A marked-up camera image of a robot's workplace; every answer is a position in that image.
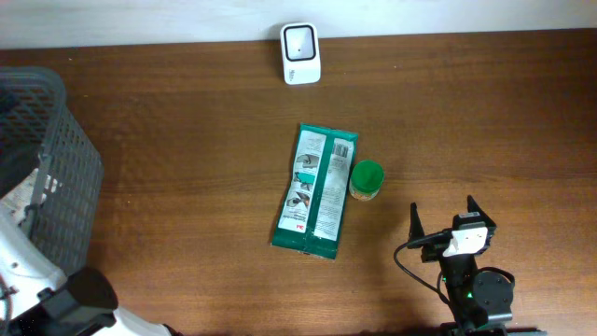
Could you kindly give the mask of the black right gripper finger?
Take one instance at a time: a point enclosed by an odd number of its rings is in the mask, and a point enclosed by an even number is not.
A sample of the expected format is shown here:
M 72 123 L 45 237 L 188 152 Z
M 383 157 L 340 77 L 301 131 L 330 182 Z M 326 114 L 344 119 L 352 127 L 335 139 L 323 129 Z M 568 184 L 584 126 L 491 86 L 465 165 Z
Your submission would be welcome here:
M 408 249 L 420 248 L 421 240 L 425 237 L 423 225 L 419 217 L 416 203 L 410 204 L 410 231 L 408 239 Z
M 488 233 L 495 233 L 495 230 L 496 230 L 495 222 L 480 208 L 480 206 L 477 204 L 477 202 L 475 201 L 475 199 L 473 198 L 472 195 L 467 196 L 466 202 L 467 202 L 468 212 L 469 213 L 478 212 L 480 217 L 482 218 L 482 221 L 486 224 Z

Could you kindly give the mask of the green wipes packet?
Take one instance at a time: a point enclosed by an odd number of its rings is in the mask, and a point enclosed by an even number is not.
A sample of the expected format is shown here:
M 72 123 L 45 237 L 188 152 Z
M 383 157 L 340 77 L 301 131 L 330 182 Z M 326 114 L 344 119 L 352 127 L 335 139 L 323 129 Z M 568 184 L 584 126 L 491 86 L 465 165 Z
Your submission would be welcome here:
M 323 259 L 338 254 L 358 134 L 302 123 L 271 244 Z

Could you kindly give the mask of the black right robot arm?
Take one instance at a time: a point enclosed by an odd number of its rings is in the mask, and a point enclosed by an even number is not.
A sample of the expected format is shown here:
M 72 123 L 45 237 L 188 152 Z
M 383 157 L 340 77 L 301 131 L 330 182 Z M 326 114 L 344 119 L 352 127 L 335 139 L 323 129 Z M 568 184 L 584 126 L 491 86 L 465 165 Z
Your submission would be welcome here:
M 440 335 L 544 335 L 541 329 L 508 329 L 513 319 L 515 277 L 495 268 L 480 268 L 476 257 L 491 245 L 495 222 L 472 196 L 466 212 L 457 214 L 449 228 L 426 234 L 416 203 L 410 205 L 409 239 L 396 248 L 396 265 L 408 276 L 435 292 L 448 306 L 452 323 L 439 327 Z M 398 260 L 403 249 L 419 249 L 423 263 L 437 262 L 440 272 L 431 285 L 409 271 Z

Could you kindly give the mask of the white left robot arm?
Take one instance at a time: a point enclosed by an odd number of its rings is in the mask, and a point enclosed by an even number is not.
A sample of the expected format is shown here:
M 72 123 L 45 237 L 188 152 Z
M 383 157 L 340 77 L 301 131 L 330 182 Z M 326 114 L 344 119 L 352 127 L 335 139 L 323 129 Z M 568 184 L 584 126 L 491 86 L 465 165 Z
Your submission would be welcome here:
M 84 267 L 67 276 L 34 247 L 1 209 L 3 335 L 177 335 L 118 304 L 107 278 Z

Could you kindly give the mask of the white barcode scanner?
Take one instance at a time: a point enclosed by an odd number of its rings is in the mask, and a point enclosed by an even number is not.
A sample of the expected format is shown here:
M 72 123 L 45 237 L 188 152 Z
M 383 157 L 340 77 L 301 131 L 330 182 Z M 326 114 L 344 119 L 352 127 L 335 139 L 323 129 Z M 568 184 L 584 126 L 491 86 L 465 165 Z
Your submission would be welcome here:
M 308 22 L 285 24 L 280 30 L 284 81 L 287 85 L 318 82 L 321 52 L 316 27 Z

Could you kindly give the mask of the green lid glass jar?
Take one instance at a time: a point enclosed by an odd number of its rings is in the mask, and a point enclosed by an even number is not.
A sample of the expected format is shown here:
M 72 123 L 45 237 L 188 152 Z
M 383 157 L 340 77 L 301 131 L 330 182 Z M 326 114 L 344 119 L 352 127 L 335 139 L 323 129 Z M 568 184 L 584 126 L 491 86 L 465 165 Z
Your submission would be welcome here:
M 375 161 L 361 161 L 353 169 L 349 183 L 351 195 L 358 201 L 370 201 L 379 193 L 384 170 Z

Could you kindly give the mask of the grey plastic mesh basket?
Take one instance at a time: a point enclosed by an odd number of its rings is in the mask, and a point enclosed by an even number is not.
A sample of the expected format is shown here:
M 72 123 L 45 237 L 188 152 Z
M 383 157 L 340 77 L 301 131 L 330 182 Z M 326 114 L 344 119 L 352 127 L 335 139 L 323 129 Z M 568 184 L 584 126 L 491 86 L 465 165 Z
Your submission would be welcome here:
M 68 275 L 87 263 L 104 165 L 43 67 L 1 70 L 1 193 L 32 181 L 16 225 Z

